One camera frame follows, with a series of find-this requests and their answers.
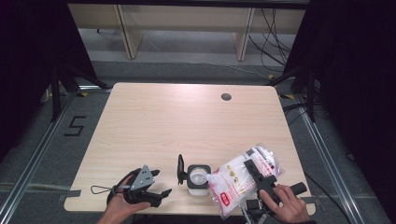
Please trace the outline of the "aluminium floor rail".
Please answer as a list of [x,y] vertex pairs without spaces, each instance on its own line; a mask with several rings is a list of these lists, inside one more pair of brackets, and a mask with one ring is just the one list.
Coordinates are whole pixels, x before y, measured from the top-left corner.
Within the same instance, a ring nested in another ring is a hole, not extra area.
[[300,108],[303,116],[304,124],[313,139],[318,154],[323,162],[323,165],[332,181],[335,191],[343,205],[346,215],[351,224],[365,224],[364,218],[361,215],[360,209],[351,194],[344,178],[340,174],[329,149],[327,148],[322,135],[320,134],[316,123],[308,116],[308,110]]
[[35,148],[33,155],[26,164],[18,181],[13,185],[10,193],[0,207],[0,224],[8,224],[14,212],[16,211],[24,192],[27,190],[30,181],[35,175],[38,166],[42,162],[47,150],[50,147],[52,139],[58,132],[59,127],[64,119],[68,107],[76,98],[76,93],[67,93],[65,100],[61,106],[58,116],[49,124],[44,136],[40,139],[38,146]]

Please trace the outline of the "person's right hand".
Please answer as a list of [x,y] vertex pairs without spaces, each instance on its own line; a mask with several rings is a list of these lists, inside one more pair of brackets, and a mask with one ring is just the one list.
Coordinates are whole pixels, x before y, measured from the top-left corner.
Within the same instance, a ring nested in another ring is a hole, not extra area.
[[282,202],[278,205],[264,189],[260,190],[263,202],[275,213],[275,217],[283,222],[299,222],[310,220],[306,203],[297,198],[289,186],[277,185],[274,187],[276,196]]

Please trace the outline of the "dark curtain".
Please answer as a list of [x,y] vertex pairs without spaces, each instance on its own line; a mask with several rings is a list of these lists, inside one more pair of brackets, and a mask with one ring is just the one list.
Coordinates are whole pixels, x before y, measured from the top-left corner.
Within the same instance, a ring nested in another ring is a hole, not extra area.
[[56,74],[70,89],[96,74],[66,0],[0,0],[0,161]]
[[320,83],[335,126],[396,224],[396,0],[306,0],[286,67]]

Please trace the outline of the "glass jar with black lid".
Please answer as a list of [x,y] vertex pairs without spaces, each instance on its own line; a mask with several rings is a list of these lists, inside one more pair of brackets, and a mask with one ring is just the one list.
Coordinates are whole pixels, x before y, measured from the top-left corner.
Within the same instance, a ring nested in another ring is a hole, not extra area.
[[208,194],[207,176],[211,168],[206,164],[191,164],[185,169],[185,163],[181,154],[177,157],[177,183],[187,183],[188,193],[192,196],[206,196]]

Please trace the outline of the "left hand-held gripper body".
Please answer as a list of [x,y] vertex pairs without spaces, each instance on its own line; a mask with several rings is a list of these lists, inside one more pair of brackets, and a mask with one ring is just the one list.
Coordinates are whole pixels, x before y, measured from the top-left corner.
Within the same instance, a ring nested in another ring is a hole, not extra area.
[[155,183],[154,176],[147,165],[137,168],[123,177],[120,182],[114,185],[107,196],[106,204],[116,194],[118,189],[122,189],[124,200],[129,204],[152,202],[154,193],[148,189]]

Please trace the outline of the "person's left hand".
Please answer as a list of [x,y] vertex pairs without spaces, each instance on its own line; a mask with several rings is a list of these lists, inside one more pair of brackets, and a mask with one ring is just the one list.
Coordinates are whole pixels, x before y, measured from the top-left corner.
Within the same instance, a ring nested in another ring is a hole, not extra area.
[[111,198],[106,206],[105,212],[101,217],[114,217],[119,219],[127,219],[136,212],[150,208],[150,203],[142,202],[129,204],[124,200],[122,189],[118,189],[116,194]]

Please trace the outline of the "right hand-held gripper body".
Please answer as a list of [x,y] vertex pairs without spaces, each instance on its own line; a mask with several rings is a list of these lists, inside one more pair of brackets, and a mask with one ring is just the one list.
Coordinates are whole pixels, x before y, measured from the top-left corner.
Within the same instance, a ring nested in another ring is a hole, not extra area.
[[[246,210],[247,224],[259,224],[259,223],[263,223],[263,221],[268,216],[275,217],[275,213],[269,209],[269,207],[263,202],[260,196],[260,190],[264,189],[269,193],[270,197],[278,205],[282,205],[282,202],[274,192],[274,187],[276,186],[275,182],[276,182],[276,178],[274,176],[270,176],[270,177],[265,177],[263,183],[256,184],[258,187],[258,199],[247,201],[247,210]],[[295,184],[290,188],[297,198],[299,194],[306,192],[306,186],[304,183]]]

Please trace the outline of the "plastic bag of white granules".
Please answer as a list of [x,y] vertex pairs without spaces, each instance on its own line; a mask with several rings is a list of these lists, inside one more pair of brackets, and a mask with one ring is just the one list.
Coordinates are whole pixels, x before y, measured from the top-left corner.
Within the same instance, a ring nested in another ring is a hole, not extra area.
[[215,172],[207,175],[206,180],[222,218],[227,218],[236,206],[257,191],[256,183],[245,165],[246,161],[252,161],[264,177],[279,177],[284,174],[275,154],[263,145],[252,147],[221,165]]

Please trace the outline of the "black metal stand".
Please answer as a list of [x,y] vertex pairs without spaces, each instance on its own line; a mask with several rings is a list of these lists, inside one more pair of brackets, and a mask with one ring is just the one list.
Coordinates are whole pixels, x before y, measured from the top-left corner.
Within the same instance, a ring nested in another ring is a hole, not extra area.
[[315,77],[310,68],[307,66],[297,66],[289,71],[283,73],[282,76],[271,80],[268,86],[274,87],[275,85],[285,81],[288,78],[294,78],[291,84],[291,91],[293,93],[302,93],[306,90],[306,108],[307,115],[312,122],[315,122],[314,117],[314,99],[315,99]]
[[79,85],[76,82],[76,77],[83,79],[98,86],[100,89],[109,90],[111,86],[99,80],[94,72],[86,73],[76,68],[75,66],[58,63],[51,70],[51,92],[52,92],[52,121],[55,121],[61,114],[61,92],[60,85],[63,85],[67,92],[76,93],[79,90]]

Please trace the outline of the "light wooden shelf unit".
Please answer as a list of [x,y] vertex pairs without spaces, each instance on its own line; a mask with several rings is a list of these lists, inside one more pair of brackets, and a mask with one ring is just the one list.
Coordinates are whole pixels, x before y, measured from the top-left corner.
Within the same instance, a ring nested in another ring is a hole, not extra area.
[[160,7],[104,4],[70,4],[78,28],[120,31],[126,56],[133,59],[148,30],[225,32],[233,35],[236,59],[245,59],[248,36],[270,31],[265,20],[273,18],[272,30],[278,34],[298,32],[303,9],[236,7]]

